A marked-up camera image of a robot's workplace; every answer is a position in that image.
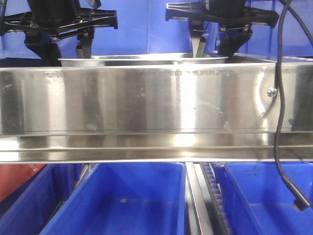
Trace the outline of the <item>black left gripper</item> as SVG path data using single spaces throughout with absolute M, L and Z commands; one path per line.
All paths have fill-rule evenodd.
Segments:
M 24 32 L 25 46 L 50 66 L 61 66 L 61 52 L 54 41 L 77 36 L 78 58 L 91 58 L 95 28 L 118 29 L 117 12 L 100 9 L 101 1 L 89 0 L 84 8 L 78 0 L 29 0 L 30 11 L 6 15 L 7 1 L 2 1 L 0 34 Z

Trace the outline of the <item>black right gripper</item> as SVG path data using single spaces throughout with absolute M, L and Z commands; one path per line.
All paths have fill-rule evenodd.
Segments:
M 167 3 L 165 20 L 184 20 L 189 23 L 194 58 L 202 58 L 206 39 L 204 23 L 219 23 L 218 54 L 229 58 L 248 42 L 253 25 L 274 28 L 279 15 L 275 11 L 246 6 L 245 0 L 198 0 Z

